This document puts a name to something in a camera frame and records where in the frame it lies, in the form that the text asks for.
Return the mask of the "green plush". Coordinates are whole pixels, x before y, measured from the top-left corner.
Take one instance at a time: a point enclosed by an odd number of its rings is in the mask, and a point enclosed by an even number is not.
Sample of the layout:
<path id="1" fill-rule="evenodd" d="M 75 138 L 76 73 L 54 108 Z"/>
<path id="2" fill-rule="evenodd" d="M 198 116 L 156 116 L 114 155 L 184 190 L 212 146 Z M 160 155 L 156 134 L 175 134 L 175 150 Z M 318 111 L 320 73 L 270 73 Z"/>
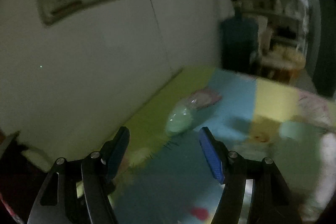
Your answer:
<path id="1" fill-rule="evenodd" d="M 193 97 L 178 101 L 167 117 L 165 132 L 167 136 L 176 136 L 189 130 L 197 113 L 197 100 Z"/>

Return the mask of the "colourful patchwork play mat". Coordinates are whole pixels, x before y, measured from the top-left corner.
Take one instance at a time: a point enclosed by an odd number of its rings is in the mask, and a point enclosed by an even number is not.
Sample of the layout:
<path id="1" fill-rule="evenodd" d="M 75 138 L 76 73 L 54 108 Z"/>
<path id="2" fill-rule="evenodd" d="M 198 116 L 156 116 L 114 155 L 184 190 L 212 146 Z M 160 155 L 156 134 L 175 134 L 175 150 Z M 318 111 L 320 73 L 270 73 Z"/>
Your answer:
<path id="1" fill-rule="evenodd" d="M 221 99 L 192 112 L 171 136 L 173 108 L 201 88 Z M 119 223 L 214 223 L 224 186 L 211 174 L 199 131 L 247 159 L 271 157 L 304 222 L 314 222 L 335 190 L 335 103 L 315 94 L 217 68 L 185 68 L 125 122 L 130 143 L 110 197 Z"/>

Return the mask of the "green water jug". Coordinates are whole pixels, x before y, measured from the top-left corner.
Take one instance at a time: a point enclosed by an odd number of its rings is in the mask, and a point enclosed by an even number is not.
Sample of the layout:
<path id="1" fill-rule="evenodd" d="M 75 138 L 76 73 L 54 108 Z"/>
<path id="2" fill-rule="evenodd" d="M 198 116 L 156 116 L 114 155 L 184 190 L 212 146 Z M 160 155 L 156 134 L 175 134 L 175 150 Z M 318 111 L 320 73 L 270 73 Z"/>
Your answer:
<path id="1" fill-rule="evenodd" d="M 258 59 L 256 20 L 243 16 L 240 0 L 231 0 L 234 15 L 219 24 L 222 69 L 253 75 Z"/>

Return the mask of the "dark grey refrigerator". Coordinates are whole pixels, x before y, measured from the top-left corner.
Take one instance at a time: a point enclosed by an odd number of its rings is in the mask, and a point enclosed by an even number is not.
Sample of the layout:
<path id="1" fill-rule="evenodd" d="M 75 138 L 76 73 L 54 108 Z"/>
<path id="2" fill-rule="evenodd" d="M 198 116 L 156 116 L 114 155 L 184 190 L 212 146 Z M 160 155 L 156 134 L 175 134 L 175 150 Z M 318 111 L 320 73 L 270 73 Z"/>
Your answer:
<path id="1" fill-rule="evenodd" d="M 313 75 L 317 93 L 332 98 L 335 93 L 335 1 L 319 0 L 321 37 Z"/>

